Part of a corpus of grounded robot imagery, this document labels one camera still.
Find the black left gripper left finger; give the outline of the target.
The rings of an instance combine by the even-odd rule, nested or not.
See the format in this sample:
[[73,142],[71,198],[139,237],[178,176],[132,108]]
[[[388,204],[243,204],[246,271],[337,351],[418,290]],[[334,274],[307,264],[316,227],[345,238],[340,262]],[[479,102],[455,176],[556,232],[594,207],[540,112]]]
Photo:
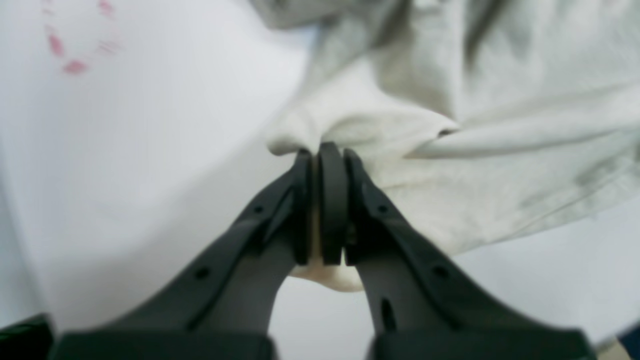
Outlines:
[[300,151],[230,228],[153,297],[100,328],[66,333],[53,360],[276,360],[275,297],[307,260],[313,157]]

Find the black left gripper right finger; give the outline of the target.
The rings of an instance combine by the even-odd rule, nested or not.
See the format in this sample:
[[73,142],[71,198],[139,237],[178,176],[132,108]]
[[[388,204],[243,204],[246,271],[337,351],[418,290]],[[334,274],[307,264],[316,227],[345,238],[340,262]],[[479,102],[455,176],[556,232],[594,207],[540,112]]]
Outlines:
[[318,151],[318,250],[354,267],[375,338],[369,360],[594,360],[580,330],[544,325],[482,289],[375,186],[354,150]]

